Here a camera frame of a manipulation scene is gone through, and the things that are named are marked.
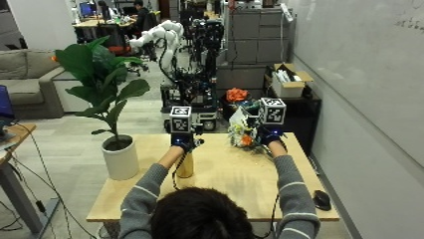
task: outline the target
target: computer mouse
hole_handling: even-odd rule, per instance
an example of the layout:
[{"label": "computer mouse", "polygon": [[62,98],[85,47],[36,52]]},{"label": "computer mouse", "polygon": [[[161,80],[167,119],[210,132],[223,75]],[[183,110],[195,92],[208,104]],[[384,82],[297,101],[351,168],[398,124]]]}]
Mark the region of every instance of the computer mouse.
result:
[{"label": "computer mouse", "polygon": [[317,209],[323,211],[331,210],[331,200],[325,192],[315,190],[312,200]]}]

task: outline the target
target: white pot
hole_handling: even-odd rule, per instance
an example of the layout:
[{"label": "white pot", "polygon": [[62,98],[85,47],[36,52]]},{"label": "white pot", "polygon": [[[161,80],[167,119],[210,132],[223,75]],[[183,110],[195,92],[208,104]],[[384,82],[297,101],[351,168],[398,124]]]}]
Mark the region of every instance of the white pot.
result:
[{"label": "white pot", "polygon": [[105,150],[107,143],[114,140],[114,137],[111,136],[102,143],[102,152],[106,161],[109,177],[114,180],[126,180],[134,177],[138,173],[138,157],[133,138],[125,134],[119,134],[119,138],[130,139],[133,141],[131,144],[118,151]]}]

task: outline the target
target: gray sweater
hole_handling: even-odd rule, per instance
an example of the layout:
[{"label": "gray sweater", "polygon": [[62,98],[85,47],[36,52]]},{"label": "gray sweater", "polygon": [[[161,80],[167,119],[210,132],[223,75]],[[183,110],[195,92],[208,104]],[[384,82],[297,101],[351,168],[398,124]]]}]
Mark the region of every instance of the gray sweater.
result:
[{"label": "gray sweater", "polygon": [[[278,239],[315,238],[319,219],[301,176],[291,156],[279,156],[274,160],[278,173],[278,194],[282,220],[276,226]],[[153,164],[145,176],[126,196],[121,209],[119,238],[151,238],[150,219],[161,193],[161,184],[169,171]]]}]

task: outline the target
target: fiducial marker cube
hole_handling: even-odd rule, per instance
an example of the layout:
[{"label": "fiducial marker cube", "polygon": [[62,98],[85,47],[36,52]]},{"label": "fiducial marker cube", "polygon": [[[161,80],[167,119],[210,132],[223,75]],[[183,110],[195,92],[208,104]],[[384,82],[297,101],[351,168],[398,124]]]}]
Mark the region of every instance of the fiducial marker cube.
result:
[{"label": "fiducial marker cube", "polygon": [[262,125],[283,125],[285,104],[280,99],[262,98],[258,120]]},{"label": "fiducial marker cube", "polygon": [[191,133],[191,107],[173,107],[170,123],[171,133]]}]

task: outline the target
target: dark hair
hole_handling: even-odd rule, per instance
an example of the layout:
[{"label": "dark hair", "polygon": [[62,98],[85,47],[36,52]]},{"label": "dark hair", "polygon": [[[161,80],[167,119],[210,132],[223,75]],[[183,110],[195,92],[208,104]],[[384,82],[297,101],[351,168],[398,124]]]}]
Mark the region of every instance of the dark hair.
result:
[{"label": "dark hair", "polygon": [[142,7],[145,6],[143,0],[135,0],[134,1],[134,6],[141,5]]},{"label": "dark hair", "polygon": [[105,1],[97,1],[97,5],[99,5],[101,7],[107,7],[107,4]]},{"label": "dark hair", "polygon": [[246,211],[214,189],[167,194],[151,218],[154,239],[252,239]]}]

